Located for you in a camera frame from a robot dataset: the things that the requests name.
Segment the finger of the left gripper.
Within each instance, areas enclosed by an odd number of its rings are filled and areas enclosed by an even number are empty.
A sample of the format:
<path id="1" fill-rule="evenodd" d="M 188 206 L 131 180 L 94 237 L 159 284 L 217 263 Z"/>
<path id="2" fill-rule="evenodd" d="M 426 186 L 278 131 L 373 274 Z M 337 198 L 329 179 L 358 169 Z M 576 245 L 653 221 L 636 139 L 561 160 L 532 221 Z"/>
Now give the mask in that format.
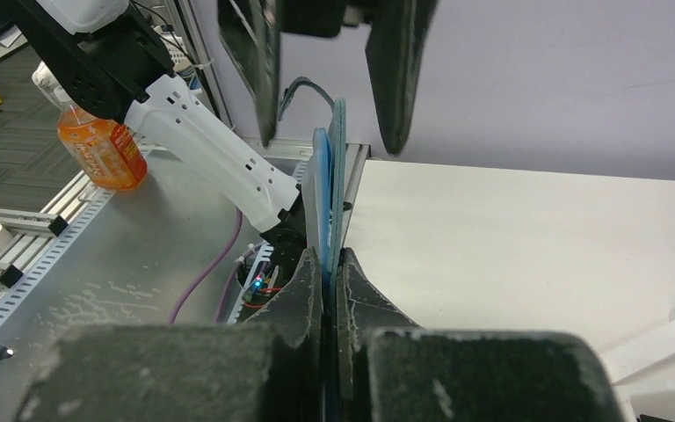
<path id="1" fill-rule="evenodd" d="M 265 147 L 277 129 L 282 5 L 257 0 L 217 3 L 221 42 L 253 99 Z"/>
<path id="2" fill-rule="evenodd" d="M 400 155 L 409 139 L 425 41 L 437 0 L 380 1 L 366 44 L 367 68 L 384 149 Z"/>

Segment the blue card holder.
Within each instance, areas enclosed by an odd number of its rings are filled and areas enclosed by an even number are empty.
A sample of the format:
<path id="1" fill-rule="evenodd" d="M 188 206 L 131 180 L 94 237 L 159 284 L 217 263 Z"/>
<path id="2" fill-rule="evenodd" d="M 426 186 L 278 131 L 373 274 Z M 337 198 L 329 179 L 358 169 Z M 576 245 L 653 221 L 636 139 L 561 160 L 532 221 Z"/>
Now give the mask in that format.
<path id="1" fill-rule="evenodd" d="M 321 268 L 323 302 L 322 382 L 325 421 L 340 420 L 338 383 L 336 273 L 342 247 L 345 199 L 346 104 L 334 99 L 320 85 L 299 76 L 284 90 L 277 117 L 283 119 L 296 91 L 307 86 L 318 93 L 331 111 L 330 125 L 317 127 L 313 152 L 301 179 L 307 214 L 308 245 L 316 249 Z"/>

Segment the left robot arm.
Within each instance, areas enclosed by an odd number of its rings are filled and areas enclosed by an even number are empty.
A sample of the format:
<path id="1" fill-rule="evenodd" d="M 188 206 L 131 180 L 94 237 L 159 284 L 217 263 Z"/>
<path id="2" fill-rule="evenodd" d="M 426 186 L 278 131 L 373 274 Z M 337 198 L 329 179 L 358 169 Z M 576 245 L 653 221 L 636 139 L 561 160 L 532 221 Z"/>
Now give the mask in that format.
<path id="1" fill-rule="evenodd" d="M 371 28 L 366 59 L 386 151 L 409 137 L 434 1 L 220 1 L 221 42 L 249 90 L 263 145 L 275 136 L 283 33 L 334 38 L 347 13 Z M 269 243 L 302 250 L 303 205 L 293 178 L 200 105 L 162 37 L 129 1 L 0 1 L 0 34 L 18 29 L 85 111 L 162 144 L 224 194 Z"/>

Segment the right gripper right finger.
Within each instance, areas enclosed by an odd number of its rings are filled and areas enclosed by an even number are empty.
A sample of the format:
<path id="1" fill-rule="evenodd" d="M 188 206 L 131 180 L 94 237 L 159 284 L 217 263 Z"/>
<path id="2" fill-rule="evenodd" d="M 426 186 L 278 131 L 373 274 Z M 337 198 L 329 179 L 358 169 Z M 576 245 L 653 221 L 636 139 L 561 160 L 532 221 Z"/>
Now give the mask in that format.
<path id="1" fill-rule="evenodd" d="M 336 276 L 345 420 L 622 420 L 606 371 L 581 338 L 423 328 L 367 278 L 349 248 Z"/>

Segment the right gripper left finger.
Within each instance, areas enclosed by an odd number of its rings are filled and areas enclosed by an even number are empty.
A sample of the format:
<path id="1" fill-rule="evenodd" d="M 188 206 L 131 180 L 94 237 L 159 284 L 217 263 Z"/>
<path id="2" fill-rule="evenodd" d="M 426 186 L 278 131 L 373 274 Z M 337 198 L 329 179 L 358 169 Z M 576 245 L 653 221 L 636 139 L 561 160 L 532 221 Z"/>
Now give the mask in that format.
<path id="1" fill-rule="evenodd" d="M 240 324 L 85 325 L 46 357 L 19 421 L 319 421 L 321 269 Z"/>

